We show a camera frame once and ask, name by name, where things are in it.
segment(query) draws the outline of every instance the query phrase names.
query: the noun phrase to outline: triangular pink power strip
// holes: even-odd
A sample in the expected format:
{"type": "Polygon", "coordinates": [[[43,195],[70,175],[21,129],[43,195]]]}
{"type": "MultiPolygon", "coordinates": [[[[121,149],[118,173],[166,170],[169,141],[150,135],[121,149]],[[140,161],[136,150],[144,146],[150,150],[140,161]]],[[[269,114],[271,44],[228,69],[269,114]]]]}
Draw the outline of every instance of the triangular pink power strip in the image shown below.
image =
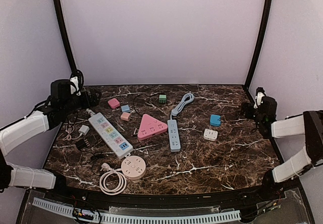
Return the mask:
{"type": "Polygon", "coordinates": [[[161,122],[150,115],[144,114],[141,119],[138,140],[142,141],[167,131],[167,124],[161,122]]]}

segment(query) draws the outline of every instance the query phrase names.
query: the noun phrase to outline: white wall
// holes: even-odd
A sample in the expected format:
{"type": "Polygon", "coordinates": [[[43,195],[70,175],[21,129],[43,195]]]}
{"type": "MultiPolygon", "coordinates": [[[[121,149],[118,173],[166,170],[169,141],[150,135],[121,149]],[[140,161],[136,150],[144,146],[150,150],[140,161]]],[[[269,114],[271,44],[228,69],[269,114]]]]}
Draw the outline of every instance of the white wall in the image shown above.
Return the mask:
{"type": "MultiPolygon", "coordinates": [[[[258,86],[278,102],[278,119],[323,109],[323,0],[273,0],[250,92],[258,86]]],[[[279,139],[285,159],[304,137],[279,139]]],[[[323,168],[301,178],[316,223],[323,223],[323,168]]]]}
{"type": "Polygon", "coordinates": [[[264,0],[62,0],[87,84],[243,84],[264,0]]]}
{"type": "MultiPolygon", "coordinates": [[[[47,98],[50,83],[69,77],[52,0],[0,0],[0,127],[28,114],[47,98]]],[[[7,161],[42,167],[56,130],[8,154],[7,161]]],[[[0,194],[0,223],[13,224],[24,190],[0,194]]]]}

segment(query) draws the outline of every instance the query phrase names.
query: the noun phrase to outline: table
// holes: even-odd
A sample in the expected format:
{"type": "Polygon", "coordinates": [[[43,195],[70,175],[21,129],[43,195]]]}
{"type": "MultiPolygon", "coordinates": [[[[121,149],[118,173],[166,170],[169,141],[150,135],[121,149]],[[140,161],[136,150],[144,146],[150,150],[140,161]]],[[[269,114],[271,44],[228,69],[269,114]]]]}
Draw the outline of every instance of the table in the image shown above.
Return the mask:
{"type": "MultiPolygon", "coordinates": [[[[269,140],[255,131],[252,120],[240,116],[240,105],[249,101],[239,85],[131,85],[131,86],[88,86],[102,92],[99,106],[92,108],[101,112],[114,127],[133,145],[132,155],[142,157],[147,165],[146,175],[137,181],[129,181],[126,194],[178,195],[197,194],[233,189],[242,189],[261,184],[263,174],[279,165],[276,153],[269,140]],[[195,100],[176,117],[181,151],[171,153],[167,133],[139,141],[133,135],[139,129],[141,116],[133,107],[134,98],[145,93],[167,95],[167,103],[160,104],[158,95],[138,97],[135,106],[140,114],[149,114],[162,122],[170,118],[171,110],[183,95],[192,92],[195,100]],[[131,109],[129,122],[120,119],[121,109],[111,109],[109,99],[117,98],[121,105],[131,109]],[[211,114],[221,115],[220,127],[211,127],[211,114]],[[203,138],[204,129],[219,132],[216,142],[203,138]]],[[[100,191],[98,187],[100,166],[107,162],[114,169],[121,166],[119,160],[102,142],[93,128],[86,137],[94,136],[88,152],[79,151],[74,141],[64,141],[68,124],[74,124],[73,137],[78,136],[82,125],[90,126],[89,115],[81,110],[69,116],[62,125],[45,163],[46,169],[55,170],[67,178],[71,187],[100,191]],[[97,161],[90,161],[92,153],[104,155],[97,161]]],[[[111,186],[117,182],[111,178],[111,186]]]]}

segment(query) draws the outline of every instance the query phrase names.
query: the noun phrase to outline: black marble table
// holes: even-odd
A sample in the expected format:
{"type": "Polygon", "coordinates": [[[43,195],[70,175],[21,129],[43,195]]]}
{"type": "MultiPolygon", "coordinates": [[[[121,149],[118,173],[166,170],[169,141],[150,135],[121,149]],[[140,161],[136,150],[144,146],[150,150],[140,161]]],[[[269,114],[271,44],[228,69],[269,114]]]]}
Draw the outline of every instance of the black marble table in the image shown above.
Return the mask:
{"type": "MultiPolygon", "coordinates": [[[[92,110],[101,112],[114,127],[133,145],[132,155],[142,157],[147,165],[145,176],[129,181],[124,193],[148,195],[197,194],[227,191],[252,187],[261,184],[263,174],[279,165],[275,151],[268,140],[253,131],[255,124],[240,116],[240,105],[248,101],[241,86],[221,85],[140,85],[140,86],[90,86],[102,92],[100,105],[92,110]],[[158,95],[138,97],[135,101],[140,114],[149,114],[162,122],[170,118],[171,110],[180,102],[183,95],[192,92],[195,100],[187,105],[176,117],[181,151],[172,153],[168,133],[139,141],[134,136],[139,129],[141,116],[133,107],[134,98],[145,93],[152,95],[162,92],[167,95],[167,103],[160,104],[158,95]],[[107,101],[117,98],[121,105],[128,104],[131,109],[129,122],[120,119],[121,109],[111,109],[107,101]],[[220,127],[209,124],[211,114],[221,115],[220,127]],[[215,142],[203,138],[204,129],[219,132],[215,142]]],[[[67,178],[68,186],[100,191],[100,166],[107,162],[118,169],[119,160],[103,143],[93,128],[89,136],[95,140],[87,152],[79,151],[75,142],[64,141],[68,124],[74,124],[73,137],[78,136],[81,125],[90,126],[88,114],[81,110],[69,116],[60,129],[45,163],[67,178]],[[103,158],[91,161],[93,153],[102,153],[103,158]]],[[[111,178],[110,185],[117,183],[111,178]]]]}

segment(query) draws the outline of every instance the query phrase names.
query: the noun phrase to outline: round power strip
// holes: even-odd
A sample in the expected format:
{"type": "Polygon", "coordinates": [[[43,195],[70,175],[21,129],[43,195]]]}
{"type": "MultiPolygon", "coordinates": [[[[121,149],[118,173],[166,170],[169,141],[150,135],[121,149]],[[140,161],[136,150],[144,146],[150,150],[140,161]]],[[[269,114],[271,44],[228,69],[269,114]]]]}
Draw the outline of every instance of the round power strip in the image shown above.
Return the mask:
{"type": "Polygon", "coordinates": [[[146,163],[138,156],[129,156],[121,164],[122,173],[129,180],[138,180],[146,173],[146,163]]]}

